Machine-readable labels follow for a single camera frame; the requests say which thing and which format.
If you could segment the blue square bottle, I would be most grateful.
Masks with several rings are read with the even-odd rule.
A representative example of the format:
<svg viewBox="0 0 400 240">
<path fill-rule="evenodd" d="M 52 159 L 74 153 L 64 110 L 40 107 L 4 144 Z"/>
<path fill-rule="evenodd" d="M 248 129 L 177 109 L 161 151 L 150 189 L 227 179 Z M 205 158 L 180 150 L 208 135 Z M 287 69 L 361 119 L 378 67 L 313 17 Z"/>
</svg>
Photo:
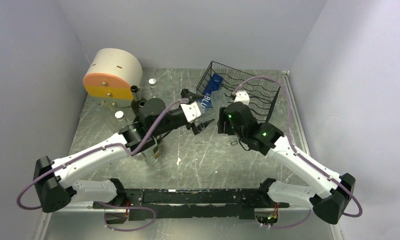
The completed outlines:
<svg viewBox="0 0 400 240">
<path fill-rule="evenodd" d="M 206 77 L 200 81 L 197 90 L 203 95 L 199 103 L 204 109 L 208 109 L 212 106 L 212 92 L 218 91 L 223 81 L 224 78 L 217 73 L 211 76 L 206 75 Z"/>
</svg>

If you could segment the clear bottle gold cap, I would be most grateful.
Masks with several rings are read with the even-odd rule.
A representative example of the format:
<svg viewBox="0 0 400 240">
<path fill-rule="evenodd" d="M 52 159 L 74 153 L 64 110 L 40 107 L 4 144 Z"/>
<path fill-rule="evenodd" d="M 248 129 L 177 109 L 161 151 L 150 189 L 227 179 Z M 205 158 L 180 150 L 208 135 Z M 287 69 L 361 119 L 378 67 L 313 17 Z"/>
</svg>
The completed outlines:
<svg viewBox="0 0 400 240">
<path fill-rule="evenodd" d="M 153 140 L 154 140 L 153 145 L 148 147 L 141 153 L 145 162 L 149 165 L 156 163 L 161 155 L 157 139 L 154 137 Z"/>
</svg>

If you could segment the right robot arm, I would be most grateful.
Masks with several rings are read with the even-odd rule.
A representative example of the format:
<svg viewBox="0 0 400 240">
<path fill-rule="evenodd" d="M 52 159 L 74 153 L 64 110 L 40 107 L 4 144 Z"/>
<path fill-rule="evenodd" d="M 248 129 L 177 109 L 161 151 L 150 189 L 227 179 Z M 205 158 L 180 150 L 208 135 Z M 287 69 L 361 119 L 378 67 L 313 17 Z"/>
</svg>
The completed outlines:
<svg viewBox="0 0 400 240">
<path fill-rule="evenodd" d="M 275 202 L 301 206 L 332 225 L 345 215 L 356 184 L 353 175 L 323 166 L 293 145 L 273 124 L 259 123 L 250 108 L 241 102 L 220 107 L 217 125 L 218 133 L 235 135 L 247 151 L 277 160 L 307 183 L 300 186 L 275 180 L 258 193 L 258 202 L 263 207 Z"/>
</svg>

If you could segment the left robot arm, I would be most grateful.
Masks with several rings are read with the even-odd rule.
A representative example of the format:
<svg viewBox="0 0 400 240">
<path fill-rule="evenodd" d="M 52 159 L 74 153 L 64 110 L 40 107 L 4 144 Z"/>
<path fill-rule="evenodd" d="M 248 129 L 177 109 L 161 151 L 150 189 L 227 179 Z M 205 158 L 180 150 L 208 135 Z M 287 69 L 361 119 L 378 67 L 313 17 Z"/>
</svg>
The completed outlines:
<svg viewBox="0 0 400 240">
<path fill-rule="evenodd" d="M 163 135 L 182 126 L 192 127 L 204 112 L 200 101 L 204 95 L 184 88 L 181 98 L 169 106 L 160 98 L 149 99 L 138 116 L 106 140 L 73 155 L 36 161 L 34 187 L 44 213 L 56 212 L 70 203 L 102 202 L 114 208 L 130 205 L 123 184 L 116 178 L 86 181 L 81 178 L 112 161 L 139 153 L 157 158 Z"/>
</svg>

